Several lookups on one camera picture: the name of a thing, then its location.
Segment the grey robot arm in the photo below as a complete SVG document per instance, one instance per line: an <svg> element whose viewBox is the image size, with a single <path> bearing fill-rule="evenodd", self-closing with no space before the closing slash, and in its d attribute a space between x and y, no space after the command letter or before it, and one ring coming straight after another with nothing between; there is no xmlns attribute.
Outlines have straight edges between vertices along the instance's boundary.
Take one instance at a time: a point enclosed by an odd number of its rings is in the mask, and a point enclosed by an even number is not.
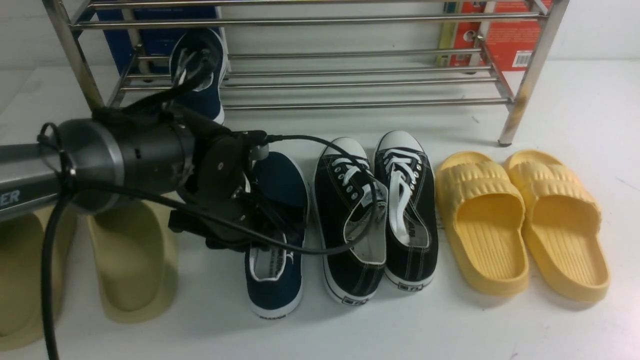
<svg viewBox="0 0 640 360"><path fill-rule="evenodd" d="M1 219L62 203L97 215L144 199L172 209L176 233L211 249L249 245L297 252L298 227L267 199L250 168L272 136L232 131L200 117L96 112L42 125L34 143L1 146Z"/></svg>

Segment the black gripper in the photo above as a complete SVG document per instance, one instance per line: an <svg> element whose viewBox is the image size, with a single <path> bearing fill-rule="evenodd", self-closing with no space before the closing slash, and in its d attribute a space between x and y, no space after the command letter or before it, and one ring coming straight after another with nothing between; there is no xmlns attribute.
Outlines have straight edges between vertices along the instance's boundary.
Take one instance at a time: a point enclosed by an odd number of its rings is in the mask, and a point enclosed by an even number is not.
<svg viewBox="0 0 640 360"><path fill-rule="evenodd" d="M306 237L306 193L251 193L254 176L247 172L253 160L252 150L266 144L265 131L218 127L199 130L195 136L192 173L177 191L186 204L279 243L286 243L283 236ZM203 237L209 249L285 249L182 210L170 212L167 226L174 233Z"/></svg>

